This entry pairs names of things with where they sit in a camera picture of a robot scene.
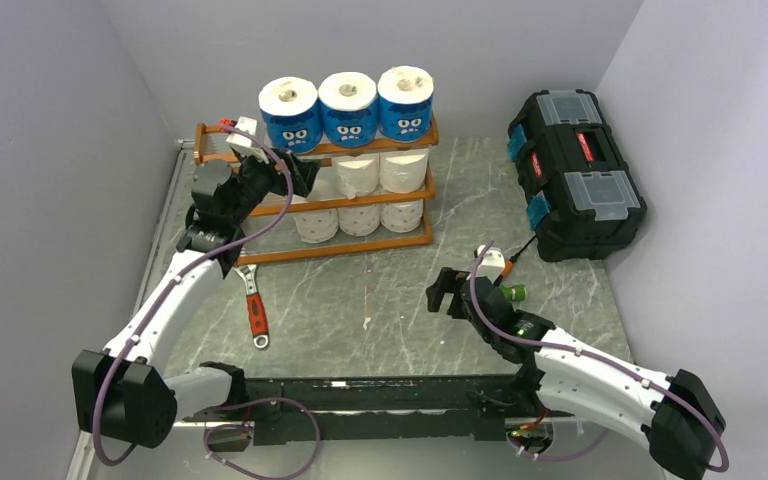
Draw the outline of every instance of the black toolbox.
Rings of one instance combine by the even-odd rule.
[[[508,151],[528,201],[540,258],[601,260],[634,239],[646,202],[596,96],[532,94],[508,128]]]

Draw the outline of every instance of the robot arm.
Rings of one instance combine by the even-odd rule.
[[[236,127],[256,136],[253,120],[241,117]],[[224,160],[212,160],[196,168],[186,231],[160,286],[101,352],[84,350],[75,359],[72,383],[81,430],[93,431],[96,403],[103,397],[97,433],[154,448],[176,420],[208,407],[247,400],[242,370],[229,365],[209,363],[163,378],[184,325],[239,257],[243,220],[268,193],[288,194],[286,180],[262,150],[239,134],[227,141],[240,167],[235,170]],[[289,170],[293,192],[307,196],[319,164],[298,162],[285,150],[274,153]],[[221,253],[204,258],[216,251]],[[116,361],[120,363],[114,369]]]
[[[428,310],[438,311],[443,295],[454,294],[447,313],[467,319],[497,353],[522,365],[512,385],[519,401],[603,425],[649,450],[671,473],[685,479],[702,478],[716,443],[705,426],[672,399],[675,396],[690,404],[719,436],[726,423],[702,381],[685,370],[669,376],[624,362],[581,342],[549,320],[514,310],[498,288],[504,266],[498,249],[491,248],[484,255],[475,269],[476,299],[497,330],[532,345],[499,335],[479,318],[469,272],[443,268],[437,281],[426,289]],[[635,372],[642,380],[635,381],[622,369]]]

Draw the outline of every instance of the orange shelf frame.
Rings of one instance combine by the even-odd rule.
[[[219,125],[205,125],[203,123],[198,124],[196,127],[195,144],[193,145],[193,160],[195,161],[196,165],[215,159],[221,159],[231,164],[238,163],[237,158],[230,151],[230,149],[224,145],[224,142],[220,144],[222,147],[219,148],[211,138],[212,136],[224,137],[224,135],[225,132],[222,131]],[[331,159],[328,157],[342,155],[356,156],[363,153],[392,152],[397,150],[413,150],[417,148],[425,148],[432,145],[437,145],[439,142],[440,131],[437,128],[437,119],[432,115],[431,129],[429,132],[419,140],[412,143],[400,143],[389,138],[377,138],[371,143],[359,148],[345,148],[334,145],[332,143],[323,143],[314,148],[313,151],[297,156],[301,158],[324,156],[326,158],[320,158],[319,161],[323,167],[328,167],[331,166]],[[274,253],[254,253],[240,257],[240,259],[237,260],[237,265],[287,262],[292,260],[304,260],[308,258],[327,257],[333,255],[372,252],[390,248],[428,245],[434,239],[431,231],[431,219],[428,214],[428,201],[434,198],[436,194],[437,187],[434,184],[434,177],[431,175],[431,167],[429,166],[425,172],[424,188],[414,192],[383,193],[356,198],[338,198],[316,202],[294,203],[290,206],[288,212],[310,212],[315,210],[356,207],[360,205],[373,205],[378,203],[400,203],[423,200],[423,213],[422,220],[420,221],[420,228],[422,229],[422,233],[419,235],[411,235],[412,232],[409,232],[398,238],[391,238],[387,240],[366,241],[365,239],[358,238],[357,243],[346,245],[310,247],[299,250]],[[277,215],[281,211],[282,206],[282,203],[260,205],[250,215],[253,217]]]

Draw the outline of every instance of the gray marble tabletop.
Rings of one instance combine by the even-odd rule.
[[[271,337],[263,351],[252,344],[243,281],[230,274],[185,328],[166,375],[208,360],[240,366],[249,377],[515,372],[517,367],[499,357],[467,321],[444,313],[448,299],[440,313],[429,313],[424,294],[441,267],[467,269],[478,245],[495,240],[508,256],[531,237],[505,142],[444,139],[432,149],[429,162],[437,182],[437,197],[429,202],[431,245],[261,266],[257,283]],[[190,177],[192,166],[184,171]],[[166,235],[172,240],[159,252],[161,264],[168,264],[174,251],[191,203],[189,186],[185,181],[181,188],[170,225],[174,231]],[[244,227],[253,231],[257,225]],[[379,227],[373,235],[388,234],[384,230]],[[297,238],[293,220],[286,218],[259,248],[298,243]],[[518,308],[631,359],[601,262],[545,263],[530,248],[505,281],[517,283],[528,290]]]

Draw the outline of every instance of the toolbox lid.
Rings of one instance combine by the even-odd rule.
[[[574,90],[550,90],[537,97],[537,105],[540,106],[546,125],[602,123],[602,117],[590,95]]]
[[[629,208],[640,208],[628,175],[622,170],[567,172],[564,178],[576,210],[596,210],[597,222],[625,220]]]

